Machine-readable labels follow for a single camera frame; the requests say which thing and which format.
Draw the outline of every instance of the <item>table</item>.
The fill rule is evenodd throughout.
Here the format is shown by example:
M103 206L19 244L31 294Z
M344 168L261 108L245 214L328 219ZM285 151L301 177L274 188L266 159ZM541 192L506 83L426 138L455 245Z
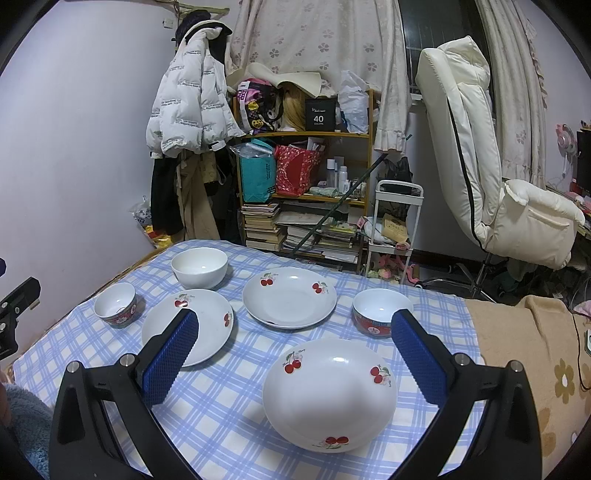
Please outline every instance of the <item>table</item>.
M228 242L193 240L172 246L124 278L141 297L134 323L114 329L94 314L95 299L78 305L15 361L17 384L52 405L68 362L79 360L86 367L98 367L113 364L124 353L139 352L148 311L169 294L183 290L170 268L172 257L193 247L215 247L227 253L228 274L217 291L232 305L235 324L222 350L200 365L183 369L165 402L154 406L153 412L205 480L381 480L395 471L437 407L425 402L392 340L370 338L353 325L353 298L366 288L392 288L407 295L428 333L437 335L451 352L466 352L483 363L470 314L459 297L304 265ZM286 266L318 271L334 285L338 301L327 320L288 332L272 330L250 317L242 304L246 282L264 270ZM275 359L299 343L320 338L344 338L368 346L391 366L399 389L391 424L370 444L351 452L330 455L300 449L271 427L262 408L262 385ZM116 409L109 406L108 410L130 464L145 471ZM475 405L445 470L462 461L482 410L483 405Z

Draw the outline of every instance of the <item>red gift bag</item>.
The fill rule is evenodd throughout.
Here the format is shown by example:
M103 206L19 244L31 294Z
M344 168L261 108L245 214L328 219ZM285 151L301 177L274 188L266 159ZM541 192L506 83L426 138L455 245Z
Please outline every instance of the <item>red gift bag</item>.
M311 175L320 165L320 152L277 145L275 147L277 161L277 193L299 197L310 189Z

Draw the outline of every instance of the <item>white rolling cart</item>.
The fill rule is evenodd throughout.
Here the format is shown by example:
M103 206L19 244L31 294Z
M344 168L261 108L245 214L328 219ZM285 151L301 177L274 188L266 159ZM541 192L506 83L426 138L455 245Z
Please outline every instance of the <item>white rolling cart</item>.
M404 195L402 193L390 193L382 191L383 185L399 185L402 187L412 187L413 189L418 189L421 194L420 196L414 195ZM407 181L398 181L398 180L380 180L378 185L375 188L375 207L374 207L374 226L371 230L371 237L369 239L368 245L368 261L365 265L365 276L367 277L369 272L369 263L371 261L371 254L373 252L378 252L381 254L390 254L390 255L400 255L402 257L406 257L406 262L404 263L404 270L402 271L402 277L400 279L400 283L403 284L406 280L406 272L408 269L408 263L410 262L410 256L413 253L414 248L414 237L417 234L417 226L418 226L418 218L421 215L421 206L423 205L423 187L416 183L409 183ZM396 250L394 245L387 245L387 244L376 244L374 241L375 237L375 225L377 223L376 219L378 217L378 206L379 202L386 201L386 202L394 202L394 203L403 203L405 205L415 205L417 207L417 216L414 220L414 228L410 235L410 248L406 251Z

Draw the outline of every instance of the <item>floral curtain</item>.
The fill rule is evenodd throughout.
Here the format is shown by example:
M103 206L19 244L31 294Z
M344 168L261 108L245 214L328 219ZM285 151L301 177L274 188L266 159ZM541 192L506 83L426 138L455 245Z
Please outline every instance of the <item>floral curtain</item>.
M544 77L535 30L515 0L476 0L484 23L496 103L502 175L545 188Z
M341 70L381 92L376 150L403 151L410 94L397 0L242 0L230 56L275 73L318 72L333 96Z

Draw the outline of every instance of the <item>teal shopping bag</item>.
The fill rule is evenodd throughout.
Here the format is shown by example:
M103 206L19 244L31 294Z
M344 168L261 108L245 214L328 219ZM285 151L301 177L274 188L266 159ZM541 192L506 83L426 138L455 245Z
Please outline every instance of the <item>teal shopping bag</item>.
M261 140L254 139L251 143L232 149L237 152L240 160L242 199L246 203L267 202L275 192L277 176L273 148Z

